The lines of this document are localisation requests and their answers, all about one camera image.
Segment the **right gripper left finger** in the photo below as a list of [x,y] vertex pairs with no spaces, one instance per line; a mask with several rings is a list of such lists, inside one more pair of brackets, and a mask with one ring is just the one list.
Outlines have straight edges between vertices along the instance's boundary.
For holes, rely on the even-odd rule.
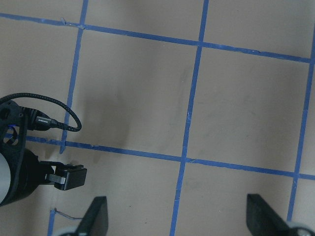
[[76,236],[106,236],[108,232],[108,208],[106,196],[95,197],[86,211]]

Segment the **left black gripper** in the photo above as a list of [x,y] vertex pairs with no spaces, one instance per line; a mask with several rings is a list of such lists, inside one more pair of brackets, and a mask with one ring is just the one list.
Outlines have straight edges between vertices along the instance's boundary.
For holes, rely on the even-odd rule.
[[40,185],[53,185],[66,191],[85,184],[87,169],[83,165],[63,165],[52,168],[50,162],[39,161],[29,149],[18,156],[0,153],[4,170],[0,172],[0,204],[2,206],[22,200]]

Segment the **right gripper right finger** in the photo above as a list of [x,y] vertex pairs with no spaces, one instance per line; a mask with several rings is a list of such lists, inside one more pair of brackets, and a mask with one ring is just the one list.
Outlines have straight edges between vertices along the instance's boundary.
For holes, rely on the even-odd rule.
[[247,195],[246,225],[252,236],[295,235],[295,230],[259,194]]

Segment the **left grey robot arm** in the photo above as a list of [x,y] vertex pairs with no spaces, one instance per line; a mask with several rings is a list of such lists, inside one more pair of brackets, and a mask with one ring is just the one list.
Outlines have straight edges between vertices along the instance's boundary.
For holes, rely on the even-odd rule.
[[40,185],[53,185],[66,191],[85,184],[83,165],[40,161],[26,148],[7,144],[0,147],[0,205],[28,197]]

